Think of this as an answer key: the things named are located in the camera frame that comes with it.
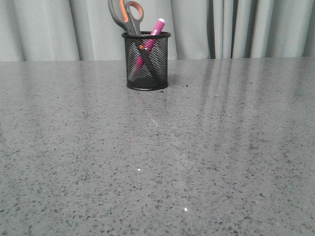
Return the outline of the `grey curtain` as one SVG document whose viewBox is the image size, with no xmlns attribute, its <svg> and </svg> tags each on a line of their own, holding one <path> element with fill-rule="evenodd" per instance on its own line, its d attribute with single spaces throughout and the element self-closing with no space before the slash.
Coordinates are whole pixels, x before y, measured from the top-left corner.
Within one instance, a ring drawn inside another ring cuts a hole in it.
<svg viewBox="0 0 315 236">
<path fill-rule="evenodd" d="M 142 30 L 162 18 L 170 59 L 312 57 L 312 0 L 142 0 Z M 105 0 L 3 0 L 1 61 L 121 60 L 123 30 Z"/>
</svg>

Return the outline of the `black mesh pen cup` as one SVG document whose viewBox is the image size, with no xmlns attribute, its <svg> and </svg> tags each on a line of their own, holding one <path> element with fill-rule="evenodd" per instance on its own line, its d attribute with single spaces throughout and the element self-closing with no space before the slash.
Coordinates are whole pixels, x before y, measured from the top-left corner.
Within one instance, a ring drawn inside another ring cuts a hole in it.
<svg viewBox="0 0 315 236">
<path fill-rule="evenodd" d="M 126 86 L 134 90 L 158 90 L 168 87 L 169 32 L 151 35 L 122 34 L 125 43 Z"/>
</svg>

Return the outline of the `pink highlighter pen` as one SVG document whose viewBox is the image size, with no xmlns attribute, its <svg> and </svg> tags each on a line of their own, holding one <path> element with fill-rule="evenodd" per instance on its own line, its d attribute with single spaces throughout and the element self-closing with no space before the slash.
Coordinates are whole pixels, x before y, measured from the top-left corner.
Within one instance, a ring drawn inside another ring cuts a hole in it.
<svg viewBox="0 0 315 236">
<path fill-rule="evenodd" d="M 153 28 L 153 30 L 150 33 L 150 36 L 159 35 L 162 32 L 163 27 L 165 26 L 165 20 L 163 18 L 159 18 Z M 141 67 L 145 63 L 145 57 L 147 57 L 151 50 L 153 49 L 156 39 L 148 39 L 145 43 L 145 45 L 138 46 L 138 49 L 140 50 L 140 55 L 138 56 L 136 60 L 136 65 L 132 70 L 132 76 L 135 76 Z"/>
</svg>

